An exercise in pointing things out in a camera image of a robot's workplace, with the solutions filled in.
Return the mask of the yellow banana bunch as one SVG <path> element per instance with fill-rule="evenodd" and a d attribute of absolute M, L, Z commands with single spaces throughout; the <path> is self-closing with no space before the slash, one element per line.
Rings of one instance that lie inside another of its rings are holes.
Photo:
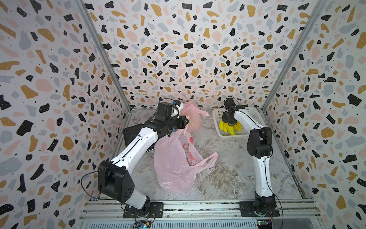
<path fill-rule="evenodd" d="M 230 135 L 236 135 L 236 132 L 241 132 L 242 130 L 240 122 L 236 122 L 236 124 L 229 124 L 224 123 L 222 120 L 219 123 L 219 128 Z"/>

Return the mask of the pink plastic bag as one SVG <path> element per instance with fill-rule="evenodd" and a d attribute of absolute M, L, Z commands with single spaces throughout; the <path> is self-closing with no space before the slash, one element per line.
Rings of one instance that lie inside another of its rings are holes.
<path fill-rule="evenodd" d="M 170 193 L 185 194 L 193 188 L 196 176 L 214 167 L 218 154 L 203 158 L 194 147 L 192 135 L 178 129 L 154 145 L 154 169 L 160 187 Z"/>
<path fill-rule="evenodd" d="M 181 115 L 184 115 L 189 120 L 188 132 L 198 131 L 202 126 L 202 117 L 209 117 L 209 113 L 201 110 L 194 102 L 185 102 Z"/>

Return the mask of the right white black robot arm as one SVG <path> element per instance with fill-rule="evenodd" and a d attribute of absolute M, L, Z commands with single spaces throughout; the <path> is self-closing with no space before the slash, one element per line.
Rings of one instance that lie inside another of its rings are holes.
<path fill-rule="evenodd" d="M 256 177 L 255 199 L 251 210 L 258 216 L 273 213 L 276 195 L 272 191 L 269 160 L 273 152 L 272 131 L 250 116 L 245 106 L 229 96 L 224 100 L 225 111 L 219 123 L 220 130 L 234 135 L 241 127 L 249 133 L 247 151 L 254 162 Z"/>

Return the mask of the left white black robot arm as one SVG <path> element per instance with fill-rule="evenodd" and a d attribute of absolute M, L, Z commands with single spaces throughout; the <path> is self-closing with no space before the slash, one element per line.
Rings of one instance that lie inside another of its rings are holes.
<path fill-rule="evenodd" d="M 132 142 L 110 162 L 98 167 L 98 191 L 143 216 L 150 210 L 150 198 L 137 191 L 131 173 L 145 152 L 174 129 L 184 129 L 189 120 L 181 114 L 184 104 L 178 100 L 160 102 L 154 115 L 142 123 Z"/>

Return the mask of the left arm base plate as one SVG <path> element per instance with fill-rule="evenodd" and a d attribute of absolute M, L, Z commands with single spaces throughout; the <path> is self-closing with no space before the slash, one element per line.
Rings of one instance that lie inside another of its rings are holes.
<path fill-rule="evenodd" d="M 164 212 L 163 202 L 149 202 L 142 209 L 137 209 L 130 205 L 124 207 L 124 219 L 144 219 L 144 218 L 162 218 Z"/>

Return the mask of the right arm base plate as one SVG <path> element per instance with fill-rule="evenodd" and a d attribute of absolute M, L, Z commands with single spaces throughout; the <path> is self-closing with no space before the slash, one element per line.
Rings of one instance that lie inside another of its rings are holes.
<path fill-rule="evenodd" d="M 261 200 L 239 202 L 242 217 L 279 217 L 280 212 L 275 201 Z"/>

